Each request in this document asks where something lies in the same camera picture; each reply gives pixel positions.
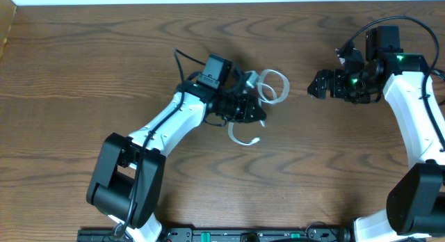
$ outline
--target wooden table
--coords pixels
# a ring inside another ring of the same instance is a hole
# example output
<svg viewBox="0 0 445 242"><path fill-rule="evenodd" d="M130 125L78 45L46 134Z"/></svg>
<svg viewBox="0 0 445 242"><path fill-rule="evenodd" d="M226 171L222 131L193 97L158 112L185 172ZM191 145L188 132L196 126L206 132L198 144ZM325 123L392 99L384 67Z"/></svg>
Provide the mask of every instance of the wooden table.
<svg viewBox="0 0 445 242"><path fill-rule="evenodd" d="M288 76L288 99L267 128L201 125L168 157L156 216L196 227L347 223L385 207L407 172L389 105L312 99L317 70L340 68L334 49L390 15L427 23L445 46L445 2L269 3L21 7L0 64L0 240L73 241L113 223L86 202L102 142L157 115L179 83L174 47L245 70ZM428 34L400 26L407 52L431 61ZM356 45L364 51L364 36ZM442 49L439 67L444 67ZM201 67L183 60L186 73ZM280 86L280 80L270 81ZM445 83L435 81L437 99Z"/></svg>

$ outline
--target coiled white cable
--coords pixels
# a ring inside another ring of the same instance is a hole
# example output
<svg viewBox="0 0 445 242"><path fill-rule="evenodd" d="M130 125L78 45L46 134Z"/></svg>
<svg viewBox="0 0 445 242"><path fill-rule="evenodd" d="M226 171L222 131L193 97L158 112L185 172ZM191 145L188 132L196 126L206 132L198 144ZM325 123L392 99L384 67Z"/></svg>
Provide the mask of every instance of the coiled white cable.
<svg viewBox="0 0 445 242"><path fill-rule="evenodd" d="M277 93L275 92L275 90L268 84L264 83L264 79L266 78L266 76L269 74L269 72L273 72L275 74L278 74L282 80L283 80L283 92L281 93L281 95L279 97L277 97ZM270 91L272 92L272 100L269 100L266 98L266 96L264 96L263 94L263 87L267 87L270 89ZM287 96L289 95L289 90L290 90L290 83L289 80L286 78L286 76L284 76L282 73L277 72L275 70L264 70L263 72L261 72L261 74L259 75L258 78L258 82L257 82L257 89L258 89L258 105L261 106L261 103L264 102L266 104L277 104L280 102L283 102ZM263 120L260 120L260 123L263 127L266 127L266 124ZM260 137L256 137L254 139L252 139L249 143L244 143L241 142L239 139L235 138L234 135L234 123L230 122L229 123L229 137L235 142L238 143L240 145L254 145L255 143L258 143L261 139Z"/></svg>

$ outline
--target white cable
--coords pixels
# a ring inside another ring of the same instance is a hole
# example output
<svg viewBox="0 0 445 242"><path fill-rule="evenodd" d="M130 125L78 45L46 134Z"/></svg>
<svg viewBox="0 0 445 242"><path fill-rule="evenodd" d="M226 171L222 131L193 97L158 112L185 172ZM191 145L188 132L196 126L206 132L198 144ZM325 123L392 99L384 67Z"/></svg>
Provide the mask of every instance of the white cable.
<svg viewBox="0 0 445 242"><path fill-rule="evenodd" d="M277 97L277 93L275 92L275 90L270 85L264 83L264 79L266 78L267 74L269 74L269 72L274 72L274 73L278 74L282 78L282 80L283 80L283 92L281 93L281 95L279 97ZM263 94L263 87L264 86L269 88L270 91L272 92L272 100L269 100L269 99L266 98L266 96L264 96L264 94ZM275 70L270 70L270 69L264 70L259 75L258 82L257 82L257 88L258 88L258 94L259 94L258 105L261 106L262 102L267 103L267 104L276 104L276 103L283 102L287 98L287 96L289 95L290 87L291 86L290 86L289 80L282 73L277 72ZM260 120L259 122L261 123L261 125L263 127L266 127L266 124L265 124L265 122L263 120ZM233 122L229 123L228 132L229 132L229 137L235 143L238 143L240 145L253 145L253 144L255 144L255 143L257 143L258 141L261 140L259 137L256 137L256 138L252 139L250 141L250 143L244 143L244 142L239 141L234 136L234 123Z"/></svg>

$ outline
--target white arm segment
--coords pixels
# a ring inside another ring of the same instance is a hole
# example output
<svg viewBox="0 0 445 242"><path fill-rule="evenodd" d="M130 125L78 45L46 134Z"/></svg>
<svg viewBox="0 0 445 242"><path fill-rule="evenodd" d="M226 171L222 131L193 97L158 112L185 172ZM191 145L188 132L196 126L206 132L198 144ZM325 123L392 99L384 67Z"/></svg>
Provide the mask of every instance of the white arm segment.
<svg viewBox="0 0 445 242"><path fill-rule="evenodd" d="M404 72L402 75L391 75L383 89L385 99L396 116L403 142L408 155L408 167L416 163L425 163L434 159L439 165L445 164L445 152L440 152L442 146L421 98L422 72ZM432 80L428 79L426 92L430 95L431 111L442 133L445 134L445 121L437 105L432 91ZM387 211L383 209L371 216L358 218L354 222L356 242L387 242L406 239L398 236L388 222ZM413 234L414 238L426 238L428 234Z"/></svg>
<svg viewBox="0 0 445 242"><path fill-rule="evenodd" d="M150 123L143 128L131 133L129 136L133 138L131 142L142 146L148 131L156 126L166 115L171 113L178 103L181 101L181 93L177 92L170 104L159 113ZM206 110L206 104L200 101L199 97L185 93L184 103L180 110L173 114L167 121L165 121L153 138L148 142L147 149L153 148L161 151L161 154L168 156L175 148L179 141L193 128L199 126L203 119ZM131 164L131 168L136 169L136 165ZM122 220L115 216L109 217L117 223L123 223ZM162 226L154 216L150 216L149 220L140 229L127 228L127 232L131 235L135 242L156 242L161 233Z"/></svg>

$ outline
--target robotic hand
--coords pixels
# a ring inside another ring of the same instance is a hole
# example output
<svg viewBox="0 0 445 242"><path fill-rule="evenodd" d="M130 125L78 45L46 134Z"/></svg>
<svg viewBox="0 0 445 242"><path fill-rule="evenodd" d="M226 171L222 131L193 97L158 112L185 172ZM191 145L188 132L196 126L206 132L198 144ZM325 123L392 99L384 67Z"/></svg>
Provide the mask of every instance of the robotic hand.
<svg viewBox="0 0 445 242"><path fill-rule="evenodd" d="M187 79L177 54L205 65ZM252 93L259 79L255 71L243 72L233 62L210 55L207 63L175 50L181 84L170 104L143 128L128 137L111 134L102 145L87 202L118 223L114 237L134 241L156 241L161 224L154 217L159 199L165 158L177 143L210 113L225 123L251 123L266 119L266 113ZM234 79L227 87L228 79ZM132 179L118 167L136 169Z"/></svg>
<svg viewBox="0 0 445 242"><path fill-rule="evenodd" d="M353 39L390 19L411 20L431 34L437 49L431 66L421 54L403 52L397 26L378 26L366 32L365 65ZM439 55L434 33L417 19L389 17L368 24L336 51L344 70L319 71L307 92L325 99L329 90L332 98L354 104L376 103L384 96L400 127L410 169L389 194L386 209L354 222L352 241L399 241L445 234L445 198L439 194L445 182L445 121L429 76Z"/></svg>

